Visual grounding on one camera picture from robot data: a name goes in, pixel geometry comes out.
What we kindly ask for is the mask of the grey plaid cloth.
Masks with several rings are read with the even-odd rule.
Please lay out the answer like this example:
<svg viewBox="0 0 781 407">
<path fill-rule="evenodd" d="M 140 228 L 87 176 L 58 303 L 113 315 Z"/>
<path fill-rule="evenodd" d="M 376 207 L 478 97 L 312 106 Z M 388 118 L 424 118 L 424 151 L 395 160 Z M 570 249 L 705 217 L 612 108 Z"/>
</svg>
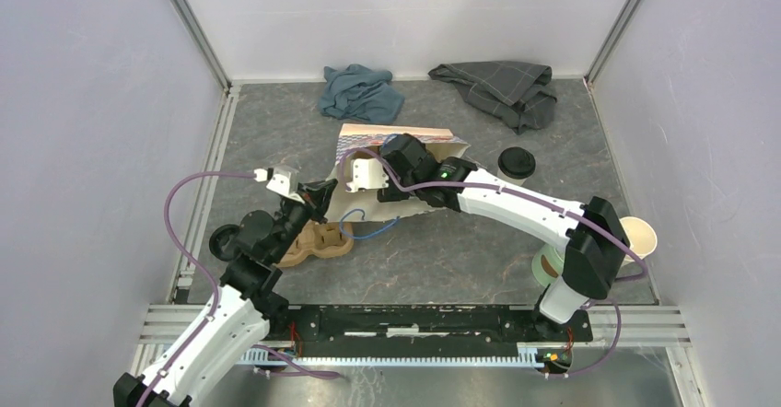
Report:
<svg viewBox="0 0 781 407">
<path fill-rule="evenodd" d="M 557 96 L 548 65 L 518 61 L 440 64 L 431 79 L 453 85 L 463 101 L 500 120 L 515 134 L 541 130 L 554 120 Z"/>
</svg>

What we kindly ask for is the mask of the blue cloth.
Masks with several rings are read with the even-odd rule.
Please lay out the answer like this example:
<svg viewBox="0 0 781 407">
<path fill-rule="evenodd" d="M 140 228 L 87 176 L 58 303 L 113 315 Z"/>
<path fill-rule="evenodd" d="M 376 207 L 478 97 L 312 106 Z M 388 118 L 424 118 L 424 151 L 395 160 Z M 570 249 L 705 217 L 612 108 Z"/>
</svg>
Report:
<svg viewBox="0 0 781 407">
<path fill-rule="evenodd" d="M 361 64 L 323 68 L 325 86 L 318 99 L 320 113 L 337 120 L 393 124 L 405 96 L 392 85 L 388 70 L 372 70 Z"/>
</svg>

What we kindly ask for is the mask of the black coffee cup lid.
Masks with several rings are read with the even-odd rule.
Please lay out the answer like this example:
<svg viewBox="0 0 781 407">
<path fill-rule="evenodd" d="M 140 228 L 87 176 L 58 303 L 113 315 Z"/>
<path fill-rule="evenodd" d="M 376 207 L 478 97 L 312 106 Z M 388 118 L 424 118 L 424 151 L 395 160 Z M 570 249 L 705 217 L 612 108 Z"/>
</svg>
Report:
<svg viewBox="0 0 781 407">
<path fill-rule="evenodd" d="M 504 149 L 497 159 L 498 169 L 515 178 L 529 178 L 536 170 L 534 155 L 519 146 Z"/>
</svg>

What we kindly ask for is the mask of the remaining black coffee lid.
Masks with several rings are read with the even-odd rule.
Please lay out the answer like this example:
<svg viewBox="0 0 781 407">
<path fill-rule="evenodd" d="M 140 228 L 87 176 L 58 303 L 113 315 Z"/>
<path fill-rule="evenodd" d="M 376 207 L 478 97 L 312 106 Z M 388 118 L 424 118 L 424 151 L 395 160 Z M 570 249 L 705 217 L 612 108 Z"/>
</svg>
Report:
<svg viewBox="0 0 781 407">
<path fill-rule="evenodd" d="M 217 228 L 209 238 L 208 248 L 211 254 L 222 262 L 231 262 L 241 254 L 234 239 L 239 233 L 239 226 L 226 224 Z"/>
</svg>

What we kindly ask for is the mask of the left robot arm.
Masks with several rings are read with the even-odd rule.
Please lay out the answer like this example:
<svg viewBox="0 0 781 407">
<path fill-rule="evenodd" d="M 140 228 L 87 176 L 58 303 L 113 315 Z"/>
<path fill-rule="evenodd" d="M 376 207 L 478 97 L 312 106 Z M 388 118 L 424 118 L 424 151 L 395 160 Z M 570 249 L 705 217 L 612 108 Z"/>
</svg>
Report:
<svg viewBox="0 0 781 407">
<path fill-rule="evenodd" d="M 288 302 L 273 290 L 282 273 L 276 265 L 309 221 L 324 222 L 338 181 L 295 185 L 281 174 L 281 169 L 235 173 L 237 179 L 274 187 L 279 210 L 254 211 L 239 225 L 217 230 L 215 254 L 228 266 L 219 279 L 209 280 L 211 301 L 141 375 L 125 373 L 115 382 L 115 405 L 194 406 L 253 345 L 287 333 Z"/>
</svg>

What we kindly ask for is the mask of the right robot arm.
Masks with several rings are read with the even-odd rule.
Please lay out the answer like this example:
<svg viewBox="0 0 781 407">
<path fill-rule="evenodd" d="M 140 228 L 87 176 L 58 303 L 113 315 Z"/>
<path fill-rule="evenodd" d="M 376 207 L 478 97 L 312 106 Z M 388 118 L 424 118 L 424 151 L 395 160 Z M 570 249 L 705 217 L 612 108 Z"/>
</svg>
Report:
<svg viewBox="0 0 781 407">
<path fill-rule="evenodd" d="M 495 220 L 563 252 L 563 270 L 547 285 L 531 317 L 539 338 L 558 339 L 577 310 L 609 296 L 629 248 L 609 201 L 598 196 L 588 203 L 554 199 L 502 180 L 467 159 L 437 160 L 410 134 L 393 137 L 379 157 L 400 192 L 433 208 Z"/>
</svg>

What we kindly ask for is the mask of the green cup holder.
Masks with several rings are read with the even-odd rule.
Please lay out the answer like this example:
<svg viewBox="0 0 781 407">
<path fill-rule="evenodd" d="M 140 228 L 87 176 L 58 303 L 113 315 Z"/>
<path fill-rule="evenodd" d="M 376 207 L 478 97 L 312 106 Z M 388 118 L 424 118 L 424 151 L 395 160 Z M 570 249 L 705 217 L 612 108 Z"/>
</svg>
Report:
<svg viewBox="0 0 781 407">
<path fill-rule="evenodd" d="M 552 284 L 564 269 L 565 255 L 555 247 L 545 244 L 533 256 L 531 271 L 543 287 Z"/>
</svg>

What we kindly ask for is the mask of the brown cardboard cup carrier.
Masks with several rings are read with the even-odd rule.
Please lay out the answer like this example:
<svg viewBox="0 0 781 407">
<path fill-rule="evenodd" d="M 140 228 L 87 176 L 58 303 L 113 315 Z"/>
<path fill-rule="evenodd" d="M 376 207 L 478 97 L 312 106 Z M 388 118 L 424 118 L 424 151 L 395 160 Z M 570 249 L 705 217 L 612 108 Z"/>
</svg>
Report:
<svg viewBox="0 0 781 407">
<path fill-rule="evenodd" d="M 351 223 L 340 229 L 339 223 L 319 224 L 309 221 L 294 243 L 278 263 L 280 268 L 289 268 L 301 264 L 308 257 L 331 259 L 349 253 L 355 241 L 351 238 L 353 229 Z"/>
</svg>

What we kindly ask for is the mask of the white paper coffee cup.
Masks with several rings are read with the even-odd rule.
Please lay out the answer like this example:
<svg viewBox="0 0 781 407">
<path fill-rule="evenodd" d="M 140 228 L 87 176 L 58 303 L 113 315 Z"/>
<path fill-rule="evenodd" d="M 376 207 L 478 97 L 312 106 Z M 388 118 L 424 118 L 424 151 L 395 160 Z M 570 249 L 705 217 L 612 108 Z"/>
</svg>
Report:
<svg viewBox="0 0 781 407">
<path fill-rule="evenodd" d="M 498 177 L 500 180 L 502 180 L 502 181 L 504 181 L 504 182 L 506 182 L 506 183 L 508 183 L 508 184 L 513 184 L 513 185 L 515 185 L 515 186 L 518 186 L 518 187 L 522 187 L 522 186 L 523 186 L 523 184 L 524 184 L 524 182 L 526 181 L 526 178 L 515 178 L 515 177 L 513 177 L 513 176 L 507 175 L 507 174 L 506 174 L 504 171 L 502 171 L 501 169 L 499 169 L 499 170 L 497 171 L 497 173 L 496 173 L 496 176 L 497 176 L 497 177 Z"/>
</svg>

